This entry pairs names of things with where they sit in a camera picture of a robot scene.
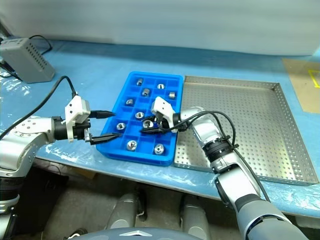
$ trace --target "white wall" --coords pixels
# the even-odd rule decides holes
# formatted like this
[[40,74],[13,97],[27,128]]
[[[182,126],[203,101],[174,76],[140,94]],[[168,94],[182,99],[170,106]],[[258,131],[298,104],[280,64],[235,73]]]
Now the white wall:
[[17,36],[311,55],[320,0],[0,0]]

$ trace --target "table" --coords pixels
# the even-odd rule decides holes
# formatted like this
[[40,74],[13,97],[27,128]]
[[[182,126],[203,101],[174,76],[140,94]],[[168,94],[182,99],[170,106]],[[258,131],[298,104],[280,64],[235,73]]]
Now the table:
[[[132,71],[188,76],[244,79],[281,84],[297,126],[320,176],[320,114],[303,112],[280,56],[244,54],[192,48],[113,45],[74,41],[52,41],[53,50],[45,58],[54,66],[51,82],[25,84],[17,79],[1,79],[0,130],[32,110],[47,95],[62,75],[71,78],[79,95],[88,100],[92,110],[111,110],[123,84]],[[313,56],[296,57],[319,61]],[[37,116],[64,117],[64,107],[71,100],[67,82],[62,82]],[[101,133],[105,120],[93,119],[91,132]],[[104,157],[84,141],[67,140],[43,146],[37,157],[98,173],[174,189],[211,199],[219,199],[215,175],[173,166],[144,165]],[[293,215],[320,218],[320,184],[296,186],[262,182],[271,202]]]

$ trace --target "perforated metal tray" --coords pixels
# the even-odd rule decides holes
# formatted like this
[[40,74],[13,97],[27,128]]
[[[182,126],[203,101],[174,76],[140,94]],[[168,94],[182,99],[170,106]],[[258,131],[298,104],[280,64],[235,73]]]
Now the perforated metal tray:
[[[319,183],[279,83],[186,76],[182,107],[225,112],[236,128],[238,150],[262,180],[296,185]],[[232,129],[220,117],[226,134]],[[174,165],[211,172],[191,130],[178,134]]]

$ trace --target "blue plastic tray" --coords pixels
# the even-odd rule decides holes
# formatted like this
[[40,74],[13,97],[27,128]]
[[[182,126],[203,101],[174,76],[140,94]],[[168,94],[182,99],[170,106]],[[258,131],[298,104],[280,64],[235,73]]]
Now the blue plastic tray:
[[[143,79],[142,85],[138,86],[138,79]],[[180,112],[183,77],[179,75],[131,72],[124,83],[122,91],[113,107],[116,116],[107,120],[102,133],[122,133],[121,137],[107,143],[101,143],[96,149],[103,155],[113,159],[132,161],[144,164],[168,166],[173,162],[177,141],[177,134],[168,132],[166,134],[141,133],[142,121],[137,120],[135,114],[143,112],[144,117],[153,116],[151,105],[156,97],[162,97],[172,105],[176,112]],[[164,89],[158,89],[158,84],[164,84]],[[149,89],[149,96],[142,96],[144,89]],[[175,92],[175,99],[169,98],[169,93]],[[133,105],[127,106],[126,101],[133,99]],[[124,130],[117,130],[118,123],[125,123]],[[130,140],[137,141],[135,151],[127,150]],[[164,153],[156,155],[154,148],[156,144],[164,145]]]

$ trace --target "yellow tape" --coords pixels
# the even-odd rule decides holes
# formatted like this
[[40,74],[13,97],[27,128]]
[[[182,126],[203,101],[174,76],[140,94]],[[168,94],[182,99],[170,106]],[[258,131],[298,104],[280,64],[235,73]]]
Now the yellow tape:
[[316,80],[316,78],[314,76],[314,74],[320,74],[320,71],[309,69],[308,72],[309,72],[309,75],[310,75],[310,77],[311,77],[311,79],[312,79],[312,81],[314,83],[314,87],[317,88],[317,89],[320,89],[320,85],[317,83],[317,80]]

